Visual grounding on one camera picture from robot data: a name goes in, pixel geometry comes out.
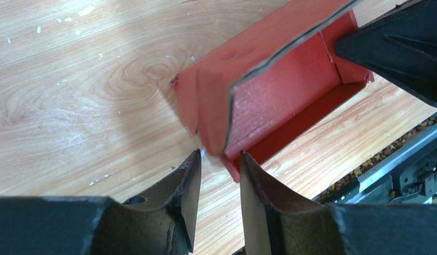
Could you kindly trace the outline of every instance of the screw hole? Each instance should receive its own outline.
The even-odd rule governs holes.
[[[135,195],[134,197],[126,200],[123,204],[125,204],[125,205],[135,205],[135,204],[138,204],[138,203],[143,203],[143,202],[145,202],[147,200],[148,200],[147,198],[141,197],[139,195]]]

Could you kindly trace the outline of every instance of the wooden table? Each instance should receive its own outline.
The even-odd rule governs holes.
[[[124,201],[163,178],[200,146],[169,81],[286,2],[0,0],[0,195]],[[311,198],[435,111],[377,77],[264,167]],[[205,157],[195,254],[243,245],[239,186]]]

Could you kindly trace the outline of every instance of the red cardboard box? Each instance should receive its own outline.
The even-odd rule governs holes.
[[[293,0],[177,75],[181,122],[236,182],[241,150],[262,164],[373,80],[333,50],[356,2]]]

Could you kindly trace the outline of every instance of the wood grain pattern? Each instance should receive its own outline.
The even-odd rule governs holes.
[[[0,195],[124,201],[170,173],[200,145],[169,81],[286,2],[0,0]],[[395,3],[366,0],[359,24]],[[435,111],[378,78],[264,167],[313,197]],[[241,223],[238,184],[205,157],[195,254],[243,246]]]

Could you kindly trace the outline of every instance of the black plastic claw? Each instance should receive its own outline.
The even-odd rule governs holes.
[[[437,0],[409,0],[340,39],[336,55],[437,107]]]
[[[437,254],[437,205],[322,206],[241,155],[248,254]]]
[[[109,197],[0,197],[0,254],[188,254],[200,151],[120,204]]]

